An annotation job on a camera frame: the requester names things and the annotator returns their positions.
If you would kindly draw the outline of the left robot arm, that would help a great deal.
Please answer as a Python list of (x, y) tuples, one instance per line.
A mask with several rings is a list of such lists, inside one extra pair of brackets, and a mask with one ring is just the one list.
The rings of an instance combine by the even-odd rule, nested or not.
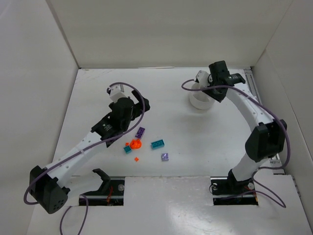
[(149, 100), (133, 90), (138, 100), (120, 95), (109, 105), (111, 112), (96, 123), (88, 134), (65, 156), (44, 168), (30, 171), (29, 193), (48, 214), (57, 212), (68, 198), (90, 191), (106, 192), (111, 178), (96, 168), (88, 175), (75, 178), (74, 173), (92, 157), (104, 151), (128, 130), (131, 121), (150, 110)]

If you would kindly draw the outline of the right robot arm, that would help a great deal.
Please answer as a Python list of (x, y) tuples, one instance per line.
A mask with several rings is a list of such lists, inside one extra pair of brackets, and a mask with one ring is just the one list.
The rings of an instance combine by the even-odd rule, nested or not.
[(207, 82), (210, 90), (206, 93), (218, 102), (228, 98), (243, 115), (251, 130), (245, 142), (245, 155), (228, 173), (227, 182), (234, 188), (248, 182), (269, 157), (283, 150), (283, 131), (287, 125), (284, 120), (275, 120), (273, 115), (260, 107), (244, 78), (238, 73), (231, 74), (225, 61), (209, 65), (209, 70)]

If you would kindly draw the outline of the dark purple lego brick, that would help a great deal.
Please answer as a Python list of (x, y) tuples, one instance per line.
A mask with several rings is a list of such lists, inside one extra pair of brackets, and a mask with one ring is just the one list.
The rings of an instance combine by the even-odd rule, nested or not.
[(145, 128), (139, 127), (139, 129), (138, 129), (138, 131), (137, 131), (135, 137), (136, 137), (137, 139), (141, 139), (141, 138), (143, 137), (144, 133), (145, 133)]

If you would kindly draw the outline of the orange round lego piece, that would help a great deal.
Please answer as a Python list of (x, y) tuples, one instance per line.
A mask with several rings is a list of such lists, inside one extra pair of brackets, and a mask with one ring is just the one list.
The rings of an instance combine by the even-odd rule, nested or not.
[(142, 146), (142, 142), (140, 139), (133, 139), (129, 144), (131, 149), (140, 149)]

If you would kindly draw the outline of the white round divided container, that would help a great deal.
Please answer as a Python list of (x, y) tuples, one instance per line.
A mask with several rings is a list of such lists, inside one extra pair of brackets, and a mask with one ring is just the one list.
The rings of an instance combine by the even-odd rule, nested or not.
[(215, 100), (202, 91), (189, 92), (189, 101), (193, 107), (199, 110), (209, 110), (215, 103)]

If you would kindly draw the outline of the teal small lego brick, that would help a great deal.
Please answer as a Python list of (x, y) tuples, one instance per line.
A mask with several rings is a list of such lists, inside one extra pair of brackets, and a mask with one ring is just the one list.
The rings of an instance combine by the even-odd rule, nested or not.
[(130, 146), (128, 145), (128, 146), (125, 146), (125, 147), (124, 147), (124, 151), (125, 151), (126, 154), (129, 154), (129, 153), (131, 153), (132, 149), (131, 149)]

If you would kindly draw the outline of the teal long lego brick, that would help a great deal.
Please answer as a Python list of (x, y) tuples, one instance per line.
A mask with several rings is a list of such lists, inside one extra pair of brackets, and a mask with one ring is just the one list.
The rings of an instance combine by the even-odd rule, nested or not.
[(158, 149), (158, 148), (161, 148), (161, 147), (164, 147), (165, 146), (165, 143), (163, 140), (158, 140), (158, 141), (154, 141), (151, 143), (151, 148), (152, 149)]

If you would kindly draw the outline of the lavender square lego plate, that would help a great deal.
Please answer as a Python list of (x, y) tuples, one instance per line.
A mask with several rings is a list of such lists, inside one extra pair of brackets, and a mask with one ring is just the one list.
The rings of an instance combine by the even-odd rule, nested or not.
[(162, 153), (161, 154), (161, 160), (163, 162), (169, 161), (169, 154), (168, 153)]

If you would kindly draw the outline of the aluminium rail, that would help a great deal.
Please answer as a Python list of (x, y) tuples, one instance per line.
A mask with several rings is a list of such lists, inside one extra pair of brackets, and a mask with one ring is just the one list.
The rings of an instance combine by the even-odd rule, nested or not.
[(245, 150), (259, 168), (266, 160), (282, 152), (287, 124), (260, 104), (250, 91), (244, 92), (247, 94), (246, 103), (251, 112), (248, 122), (251, 134), (245, 143)]

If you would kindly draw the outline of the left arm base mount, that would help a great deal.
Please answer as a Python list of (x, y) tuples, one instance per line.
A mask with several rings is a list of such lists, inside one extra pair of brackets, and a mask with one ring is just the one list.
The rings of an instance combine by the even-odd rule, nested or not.
[(97, 190), (83, 193), (89, 206), (123, 206), (125, 177), (110, 177), (101, 169), (94, 169), (93, 173), (101, 179)]

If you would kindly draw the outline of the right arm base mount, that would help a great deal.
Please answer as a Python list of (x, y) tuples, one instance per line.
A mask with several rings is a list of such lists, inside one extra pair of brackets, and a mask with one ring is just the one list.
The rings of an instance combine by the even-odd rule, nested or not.
[(253, 182), (230, 186), (226, 178), (213, 178), (209, 187), (214, 206), (258, 205)]

